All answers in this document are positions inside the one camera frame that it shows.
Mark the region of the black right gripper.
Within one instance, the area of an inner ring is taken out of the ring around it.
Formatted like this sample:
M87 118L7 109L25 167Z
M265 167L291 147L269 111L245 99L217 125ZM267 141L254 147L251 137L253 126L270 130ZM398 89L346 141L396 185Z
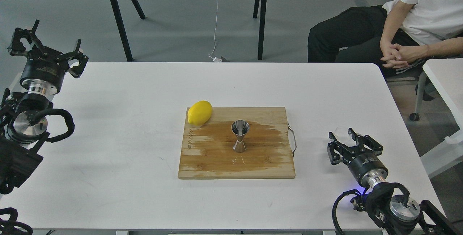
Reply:
M356 145L349 147L337 140L333 132L329 132L330 142L327 152L331 165L344 163L361 187L374 188L385 182L388 170L377 157L382 154L383 146L369 135L361 136L352 128L349 136Z

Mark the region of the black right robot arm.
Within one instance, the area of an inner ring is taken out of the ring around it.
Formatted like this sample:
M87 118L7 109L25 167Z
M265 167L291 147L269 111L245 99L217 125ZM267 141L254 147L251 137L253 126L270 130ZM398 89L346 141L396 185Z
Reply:
M410 197L409 190L397 182L387 182L388 170L379 160L383 146L369 135L359 135L352 128L348 135L355 141L354 146L347 146L329 132L330 142L327 153L330 163L344 163L364 191L351 189L343 192L334 202L331 211L335 230L343 235L337 220L337 206L346 196L354 210L366 212L379 228L389 235L408 235L420 225L426 235L458 235L460 232L430 202L416 202Z

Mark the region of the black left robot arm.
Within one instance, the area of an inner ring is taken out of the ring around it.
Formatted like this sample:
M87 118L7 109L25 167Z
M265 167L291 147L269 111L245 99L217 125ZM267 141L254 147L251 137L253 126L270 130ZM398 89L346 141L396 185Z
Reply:
M20 187L43 161L38 154L45 142L59 142L71 136L75 124L71 114L54 108L50 97L61 91L66 73L79 78L88 62L80 49L62 53L47 47L36 36L39 20L32 28L16 28L9 53L27 62L19 83L25 92L6 88L1 98L0 191L10 194Z

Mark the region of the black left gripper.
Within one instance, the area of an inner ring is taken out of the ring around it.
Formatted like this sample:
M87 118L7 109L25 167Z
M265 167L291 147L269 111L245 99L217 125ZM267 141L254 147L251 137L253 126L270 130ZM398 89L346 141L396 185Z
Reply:
M51 95L54 95L61 91L66 72L74 78L83 74L88 56L83 54L80 48L81 39L78 39L75 49L57 60L62 53L52 49L45 50L45 46L36 36L39 22L36 20L30 29L16 28L7 50L11 56L27 58L20 78L23 88L28 89L32 80L42 80L54 87L51 92Z

